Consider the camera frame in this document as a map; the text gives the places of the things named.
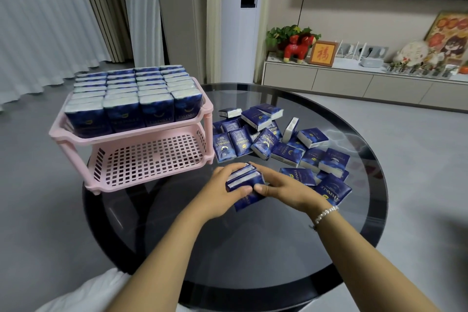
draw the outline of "painting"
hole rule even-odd
[[[335,60],[338,43],[328,41],[317,41],[312,46],[309,63],[318,66],[331,67]]]
[[[444,54],[450,64],[461,64],[468,46],[468,14],[441,12],[430,28],[425,41],[431,54]]]

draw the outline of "curtain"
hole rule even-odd
[[[221,82],[221,0],[206,0],[206,82]]]
[[[254,65],[254,83],[259,84],[262,81],[263,73],[263,62],[265,61],[267,47],[265,43],[267,23],[268,23],[268,10],[270,0],[260,1],[260,20],[258,23],[258,40],[257,50],[255,53],[255,65]]]
[[[136,67],[164,64],[159,0],[126,0]]]
[[[90,0],[113,62],[132,59],[125,0]]]
[[[110,61],[89,0],[0,4],[0,105]]]

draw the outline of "red horse figurine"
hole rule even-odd
[[[284,59],[286,63],[289,62],[289,59],[292,55],[297,55],[297,63],[302,63],[304,58],[306,58],[307,51],[309,46],[315,43],[314,36],[302,36],[301,43],[298,45],[299,35],[294,35],[289,37],[289,45],[284,49]]]

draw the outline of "bracelet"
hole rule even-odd
[[[321,214],[319,214],[319,216],[317,216],[317,218],[313,222],[313,229],[317,231],[317,226],[319,222],[322,220],[322,218],[324,218],[326,215],[328,215],[329,213],[333,211],[338,211],[338,206],[333,206],[330,209],[326,209]]]

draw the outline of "glass tabletop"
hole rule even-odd
[[[276,120],[284,131],[292,117],[298,129],[318,127],[329,147],[351,156],[346,184],[352,192],[340,212],[373,246],[383,232],[388,197],[380,165],[365,140],[330,110],[304,97],[254,84],[203,85],[219,109],[269,103],[284,109]],[[247,155],[276,171],[288,165]],[[115,265],[132,274],[167,232],[178,213],[201,190],[212,165],[95,196],[83,187],[85,213],[97,242]],[[179,302],[214,311],[277,311],[301,305],[342,283],[307,215],[266,198],[209,221],[200,232]]]

